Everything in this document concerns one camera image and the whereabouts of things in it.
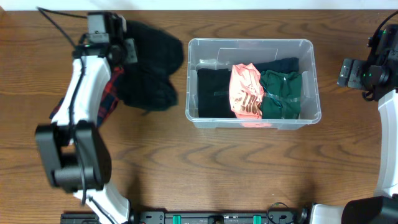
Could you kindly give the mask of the large black garment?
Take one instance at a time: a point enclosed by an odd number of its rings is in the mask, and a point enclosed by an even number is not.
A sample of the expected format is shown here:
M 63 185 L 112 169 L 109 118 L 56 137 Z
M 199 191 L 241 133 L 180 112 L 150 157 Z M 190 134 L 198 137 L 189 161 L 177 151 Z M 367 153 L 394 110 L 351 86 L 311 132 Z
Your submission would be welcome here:
M 165 111 L 178 103 L 170 76 L 184 61 L 183 44 L 168 32 L 138 21 L 127 21 L 127 38 L 134 39 L 137 62 L 124 66 L 117 87 L 125 105 Z

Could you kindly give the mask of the navy blue garment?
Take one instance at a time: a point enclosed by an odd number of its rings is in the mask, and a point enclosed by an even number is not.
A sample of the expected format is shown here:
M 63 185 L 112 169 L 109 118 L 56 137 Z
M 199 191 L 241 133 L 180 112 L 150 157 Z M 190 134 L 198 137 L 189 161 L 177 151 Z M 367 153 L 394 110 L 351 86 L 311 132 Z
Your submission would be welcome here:
M 291 73 L 299 71 L 299 59 L 296 57 L 283 58 L 272 62 L 254 64 L 259 72 L 272 70 L 279 73 Z

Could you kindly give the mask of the dark green garment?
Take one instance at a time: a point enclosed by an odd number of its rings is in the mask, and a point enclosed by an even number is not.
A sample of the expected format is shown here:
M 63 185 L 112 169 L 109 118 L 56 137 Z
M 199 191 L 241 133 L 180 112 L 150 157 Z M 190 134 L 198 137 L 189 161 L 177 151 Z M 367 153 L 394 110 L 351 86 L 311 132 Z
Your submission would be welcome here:
M 302 74 L 261 72 L 264 89 L 261 111 L 263 119 L 298 119 L 301 112 Z

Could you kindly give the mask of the small black garment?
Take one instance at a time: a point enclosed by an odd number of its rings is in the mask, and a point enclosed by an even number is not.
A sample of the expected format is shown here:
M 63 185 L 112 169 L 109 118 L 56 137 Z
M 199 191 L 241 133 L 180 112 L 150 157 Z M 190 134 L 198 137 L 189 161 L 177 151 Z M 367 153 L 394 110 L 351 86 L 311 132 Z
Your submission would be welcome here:
M 225 69 L 198 70 L 198 116 L 200 118 L 236 118 L 229 102 L 231 72 Z

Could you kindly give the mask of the pink printed t-shirt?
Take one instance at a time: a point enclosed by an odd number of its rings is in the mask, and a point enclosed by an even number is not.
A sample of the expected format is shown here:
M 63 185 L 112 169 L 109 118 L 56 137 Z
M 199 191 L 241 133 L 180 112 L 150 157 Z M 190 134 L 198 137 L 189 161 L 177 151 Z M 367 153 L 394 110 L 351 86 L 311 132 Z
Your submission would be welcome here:
M 242 123 L 246 128 L 270 128 L 270 123 L 263 123 L 262 100 L 264 89 L 260 84 L 261 74 L 252 64 L 233 65 L 229 82 L 229 103 L 237 119 L 253 120 Z

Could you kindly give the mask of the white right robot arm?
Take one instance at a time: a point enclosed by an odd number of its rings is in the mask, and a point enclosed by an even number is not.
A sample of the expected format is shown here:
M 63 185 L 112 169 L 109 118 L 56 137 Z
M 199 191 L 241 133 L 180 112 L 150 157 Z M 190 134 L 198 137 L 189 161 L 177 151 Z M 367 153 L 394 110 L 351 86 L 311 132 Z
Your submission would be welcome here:
M 366 65 L 361 75 L 381 119 L 381 161 L 372 197 L 344 206 L 315 204 L 309 215 L 314 224 L 397 223 L 397 60 Z

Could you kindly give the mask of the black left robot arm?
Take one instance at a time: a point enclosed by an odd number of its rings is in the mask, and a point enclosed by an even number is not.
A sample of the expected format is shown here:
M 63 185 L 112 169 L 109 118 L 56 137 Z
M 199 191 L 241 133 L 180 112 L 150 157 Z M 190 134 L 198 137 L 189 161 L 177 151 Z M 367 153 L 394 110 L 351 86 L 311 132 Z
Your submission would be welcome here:
M 49 124 L 40 124 L 35 140 L 45 174 L 94 211 L 100 223 L 137 223 L 130 201 L 111 180 L 111 157 L 97 127 L 101 97 L 113 68 L 137 62 L 133 39 L 80 44 L 73 53 L 67 93 Z

